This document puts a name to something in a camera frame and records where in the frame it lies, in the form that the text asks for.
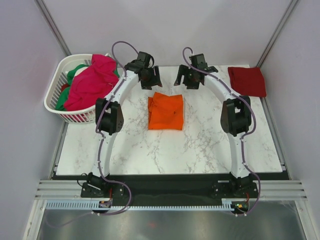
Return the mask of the orange t-shirt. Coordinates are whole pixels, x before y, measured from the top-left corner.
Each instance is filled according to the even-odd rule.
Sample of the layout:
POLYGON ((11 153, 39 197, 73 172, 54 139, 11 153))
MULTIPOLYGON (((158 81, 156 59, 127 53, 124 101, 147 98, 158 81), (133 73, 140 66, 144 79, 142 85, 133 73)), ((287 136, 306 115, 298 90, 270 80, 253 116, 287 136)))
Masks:
POLYGON ((178 130, 184 125, 184 100, 181 94, 155 92, 148 97, 148 130, 178 130))

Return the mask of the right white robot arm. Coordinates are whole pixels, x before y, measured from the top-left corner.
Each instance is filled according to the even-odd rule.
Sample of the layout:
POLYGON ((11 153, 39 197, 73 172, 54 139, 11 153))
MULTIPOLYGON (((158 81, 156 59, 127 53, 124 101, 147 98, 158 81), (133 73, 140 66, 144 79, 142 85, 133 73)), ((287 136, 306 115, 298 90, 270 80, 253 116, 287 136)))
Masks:
POLYGON ((191 63, 179 66, 174 85, 183 84, 189 90, 197 90, 203 85, 221 102, 220 125, 227 134, 230 145, 230 173, 236 179, 246 178, 250 172, 244 164, 243 140, 252 124, 252 113, 249 108, 251 100, 248 96, 241 96, 231 90, 219 77, 217 68, 208 66, 202 53, 192 55, 189 59, 191 63))

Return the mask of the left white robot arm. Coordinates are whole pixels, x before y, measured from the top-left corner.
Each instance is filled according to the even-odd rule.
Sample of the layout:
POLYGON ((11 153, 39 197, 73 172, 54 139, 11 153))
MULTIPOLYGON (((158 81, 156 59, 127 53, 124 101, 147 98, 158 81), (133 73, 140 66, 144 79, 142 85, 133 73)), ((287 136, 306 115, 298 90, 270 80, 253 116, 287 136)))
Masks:
POLYGON ((142 90, 152 90, 162 87, 159 67, 155 65, 154 57, 140 51, 137 58, 124 66, 124 71, 118 83, 104 98, 96 100, 95 131, 101 135, 97 153, 97 162, 91 172, 96 176, 110 174, 110 160, 117 134, 124 125, 122 104, 128 94, 137 84, 142 90))

